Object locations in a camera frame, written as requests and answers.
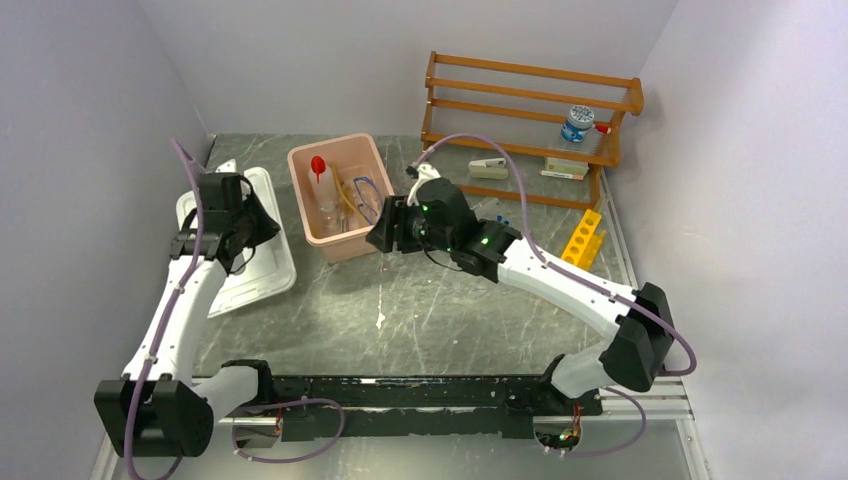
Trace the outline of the blue safety glasses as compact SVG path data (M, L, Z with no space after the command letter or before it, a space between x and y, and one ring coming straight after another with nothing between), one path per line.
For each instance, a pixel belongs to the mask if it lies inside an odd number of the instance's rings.
M366 226L373 226L382 214L383 196L374 181L367 176L352 179L355 217Z

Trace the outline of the white bin lid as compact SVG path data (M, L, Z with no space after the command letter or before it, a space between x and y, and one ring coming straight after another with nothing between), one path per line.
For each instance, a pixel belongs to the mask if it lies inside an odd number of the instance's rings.
M264 208L281 226L270 241L239 255L201 255L199 237L203 234L201 194L236 193L246 197L255 192ZM195 271L184 290L204 283L203 291L213 296L203 301L208 315L216 317L289 290L297 274L283 227L270 174L261 167L238 173L202 173L193 179L192 189L176 204L179 232L170 248L168 291L174 290L189 270Z

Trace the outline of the amber rubber tubing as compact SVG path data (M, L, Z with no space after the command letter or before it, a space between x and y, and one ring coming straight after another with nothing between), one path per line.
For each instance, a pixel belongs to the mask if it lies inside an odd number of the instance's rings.
M337 191L337 193L338 193L338 195L341 199L341 203L344 207L345 215L349 218L354 218L358 214L357 207L353 204L353 202L352 202L352 200L349 196L348 190L344 186L344 184L341 180L340 174L338 172L338 169L333 162L330 163L330 168L331 168L331 171L332 171L332 174L333 174L333 179L334 179L336 191Z

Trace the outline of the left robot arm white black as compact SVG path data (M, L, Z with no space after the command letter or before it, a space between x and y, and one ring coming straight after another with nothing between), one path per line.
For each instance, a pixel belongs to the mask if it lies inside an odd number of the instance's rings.
M261 416L277 388L264 360L224 362L193 385L206 321L293 286L296 272L274 187L261 167L206 173L176 204L180 230L169 252L162 298L139 349L117 380L103 380L94 405L118 455L198 457L215 424L242 407Z

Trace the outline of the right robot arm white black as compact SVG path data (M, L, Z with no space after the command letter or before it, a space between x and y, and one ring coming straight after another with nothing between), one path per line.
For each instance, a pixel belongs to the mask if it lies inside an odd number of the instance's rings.
M383 253L446 252L460 271L535 294L595 330L601 343L564 356L541 385L540 402L553 414L601 387L649 391L674 342L661 287L606 281L543 252L515 228L478 218L444 178L424 182L415 200L386 197L366 240Z

